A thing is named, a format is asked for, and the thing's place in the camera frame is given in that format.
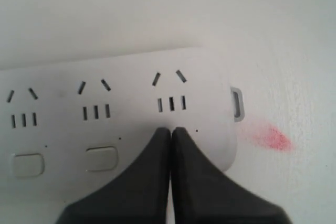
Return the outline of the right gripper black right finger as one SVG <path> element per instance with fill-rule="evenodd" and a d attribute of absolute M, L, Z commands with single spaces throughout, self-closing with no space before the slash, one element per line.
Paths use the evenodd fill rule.
<path fill-rule="evenodd" d="M 176 223 L 290 223 L 286 212 L 223 174 L 183 127 L 172 134 L 171 183 Z"/>

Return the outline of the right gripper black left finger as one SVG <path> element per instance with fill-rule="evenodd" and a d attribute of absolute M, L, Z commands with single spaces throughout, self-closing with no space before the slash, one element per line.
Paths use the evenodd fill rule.
<path fill-rule="evenodd" d="M 116 179 L 67 206 L 57 223 L 165 223 L 171 132 L 156 129 L 136 160 Z"/>

